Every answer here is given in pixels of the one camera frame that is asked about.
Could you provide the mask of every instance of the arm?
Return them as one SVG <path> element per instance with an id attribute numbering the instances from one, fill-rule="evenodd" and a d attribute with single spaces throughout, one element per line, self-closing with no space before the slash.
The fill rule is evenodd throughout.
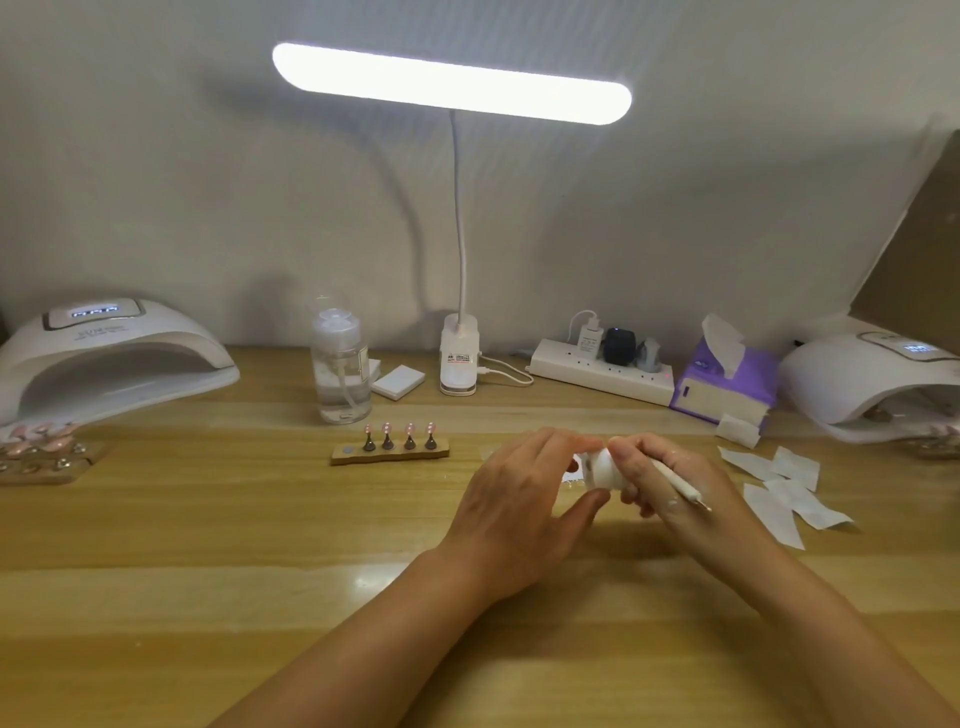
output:
<path id="1" fill-rule="evenodd" d="M 592 523 L 609 494 L 550 514 L 573 453 L 600 447 L 545 429 L 499 449 L 437 548 L 210 728 L 396 725 L 477 617 L 539 581 Z"/>
<path id="2" fill-rule="evenodd" d="M 638 502 L 644 517 L 659 514 L 697 561 L 783 635 L 834 725 L 960 728 L 949 703 L 843 596 L 774 540 L 723 471 L 656 435 L 613 438 L 608 449 L 636 486 L 624 492 L 624 502 Z M 700 490 L 713 512 L 678 498 L 647 456 Z"/>

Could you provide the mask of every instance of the desk lamp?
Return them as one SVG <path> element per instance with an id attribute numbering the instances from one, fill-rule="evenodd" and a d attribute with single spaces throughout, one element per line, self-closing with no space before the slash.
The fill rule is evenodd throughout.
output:
<path id="1" fill-rule="evenodd" d="M 440 389 L 452 396 L 473 394 L 478 360 L 487 357 L 480 353 L 476 317 L 466 313 L 467 247 L 460 217 L 456 110 L 602 126 L 611 124 L 627 112 L 633 102 L 630 90 L 609 81 L 422 61 L 289 42 L 274 48 L 274 66 L 288 83 L 304 91 L 449 111 L 453 137 L 453 205 L 460 251 L 460 304 L 457 313 L 444 319 Z M 484 371 L 508 376 L 521 384 L 533 383 L 532 377 L 527 382 L 506 372 Z"/>

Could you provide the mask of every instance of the power strip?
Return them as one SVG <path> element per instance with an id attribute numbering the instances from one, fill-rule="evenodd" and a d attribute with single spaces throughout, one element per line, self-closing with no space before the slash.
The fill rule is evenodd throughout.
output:
<path id="1" fill-rule="evenodd" d="M 603 359 L 582 356 L 573 344 L 541 339 L 527 371 L 535 376 L 565 381 L 632 400 L 670 405 L 673 399 L 673 369 L 666 364 L 656 374 L 637 367 L 620 367 Z"/>

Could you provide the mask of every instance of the wood grain surface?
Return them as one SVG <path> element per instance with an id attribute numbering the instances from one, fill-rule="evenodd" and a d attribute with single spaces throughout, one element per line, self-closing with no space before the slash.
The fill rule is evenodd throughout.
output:
<path id="1" fill-rule="evenodd" d="M 324 425 L 303 350 L 233 350 L 241 380 L 87 428 L 109 455 L 77 483 L 0 490 L 0 724 L 199 726 L 376 595 L 443 536 L 470 475 L 542 425 L 655 430 L 717 457 L 707 423 L 538 379 L 470 398 L 437 356 L 371 422 L 437 423 L 442 460 L 331 468 L 364 423 Z M 823 463 L 818 495 L 855 526 L 801 524 L 801 554 L 960 704 L 960 464 L 855 447 L 777 412 L 757 452 Z M 738 482 L 755 482 L 744 473 Z M 558 509 L 582 492 L 564 485 Z M 774 635 L 657 522 L 612 503 L 542 585 L 454 649 L 408 726 L 820 724 Z"/>

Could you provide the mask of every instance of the finger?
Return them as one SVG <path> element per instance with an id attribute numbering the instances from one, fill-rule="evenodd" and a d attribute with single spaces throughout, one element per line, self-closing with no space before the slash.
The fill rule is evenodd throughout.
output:
<path id="1" fill-rule="evenodd" d="M 641 432 L 638 435 L 630 435 L 618 439 L 627 440 L 634 448 L 640 450 L 640 452 L 648 457 L 656 458 L 673 471 L 681 468 L 684 462 L 689 461 L 691 458 L 698 457 L 696 453 L 681 448 L 673 440 L 667 440 L 665 437 L 655 435 L 653 432 Z"/>
<path id="2" fill-rule="evenodd" d="M 537 456 L 540 454 L 540 451 L 543 449 L 543 446 L 546 445 L 547 441 L 553 437 L 553 433 L 557 430 L 553 427 L 541 427 L 539 430 L 534 432 L 530 437 L 524 440 L 520 444 L 520 447 L 515 449 L 511 455 L 511 459 L 523 459 L 524 462 L 533 463 L 537 460 Z"/>
<path id="3" fill-rule="evenodd" d="M 636 485 L 640 495 L 657 512 L 665 511 L 670 500 L 677 497 L 669 481 L 660 474 L 645 454 L 625 437 L 614 437 L 607 443 L 613 463 L 623 476 Z"/>
<path id="4" fill-rule="evenodd" d="M 566 513 L 554 520 L 555 555 L 558 560 L 569 556 L 573 545 L 590 528 L 597 513 L 610 500 L 610 491 L 599 488 L 584 493 Z"/>
<path id="5" fill-rule="evenodd" d="M 621 503 L 627 503 L 627 505 L 631 503 L 640 504 L 640 501 L 640 491 L 636 489 L 636 485 L 633 483 L 627 483 L 627 487 L 620 491 Z"/>
<path id="6" fill-rule="evenodd" d="M 516 452 L 516 450 L 533 435 L 533 432 L 524 432 L 522 435 L 517 435 L 513 440 L 510 440 L 497 448 L 493 454 L 487 458 L 487 462 L 491 465 L 499 465 L 508 457 L 510 457 L 511 454 Z"/>
<path id="7" fill-rule="evenodd" d="M 570 462 L 578 452 L 590 452 L 603 449 L 603 441 L 599 437 L 588 437 L 568 429 L 554 430 L 550 438 L 543 443 L 534 468 L 543 475 L 544 482 L 557 483 L 564 474 L 564 466 Z"/>

